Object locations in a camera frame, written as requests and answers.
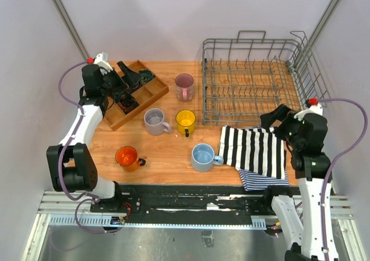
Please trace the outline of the pink ghost pattern mug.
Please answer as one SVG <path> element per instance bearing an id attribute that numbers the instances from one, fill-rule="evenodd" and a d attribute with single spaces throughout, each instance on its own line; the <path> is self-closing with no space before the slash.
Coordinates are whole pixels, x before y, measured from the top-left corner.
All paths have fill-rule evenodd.
<path id="1" fill-rule="evenodd" d="M 192 100 L 194 91 L 194 78 L 187 74 L 181 73 L 175 79 L 176 96 L 179 101 L 187 102 Z"/>

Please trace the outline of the yellow enamel mug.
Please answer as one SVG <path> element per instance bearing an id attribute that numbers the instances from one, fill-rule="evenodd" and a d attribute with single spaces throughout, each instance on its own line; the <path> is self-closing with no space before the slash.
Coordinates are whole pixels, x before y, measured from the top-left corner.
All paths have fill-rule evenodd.
<path id="1" fill-rule="evenodd" d="M 185 137 L 189 137 L 195 130 L 196 115 L 193 111 L 184 109 L 176 114 L 177 130 Z"/>

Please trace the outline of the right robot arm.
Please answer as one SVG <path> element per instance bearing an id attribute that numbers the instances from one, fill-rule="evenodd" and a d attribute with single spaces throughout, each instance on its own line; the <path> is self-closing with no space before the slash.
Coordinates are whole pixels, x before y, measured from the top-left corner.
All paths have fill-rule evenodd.
<path id="1" fill-rule="evenodd" d="M 328 131 L 323 107 L 315 103 L 295 112 L 281 104 L 260 119 L 264 129 L 280 122 L 274 133 L 291 148 L 291 165 L 301 194 L 302 217 L 286 188 L 270 186 L 262 200 L 263 210 L 279 219 L 287 244 L 285 260 L 339 260 L 330 211 L 331 161 L 322 151 Z"/>

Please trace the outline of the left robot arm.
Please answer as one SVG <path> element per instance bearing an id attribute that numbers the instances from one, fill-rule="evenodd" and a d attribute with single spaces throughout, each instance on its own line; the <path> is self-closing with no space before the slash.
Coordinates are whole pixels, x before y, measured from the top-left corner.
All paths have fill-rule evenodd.
<path id="1" fill-rule="evenodd" d="M 73 101 L 65 94 L 61 97 L 77 108 L 77 115 L 67 135 L 58 145 L 49 146 L 47 162 L 53 188 L 64 192 L 72 201 L 88 196 L 94 203 L 103 201 L 111 212 L 124 205 L 117 182 L 98 176 L 98 171 L 88 149 L 99 123 L 104 118 L 108 99 L 120 101 L 131 98 L 131 93 L 141 85 L 141 76 L 122 61 L 117 63 L 123 75 L 97 58 L 79 63 L 82 68 L 83 87 L 79 100 Z"/>

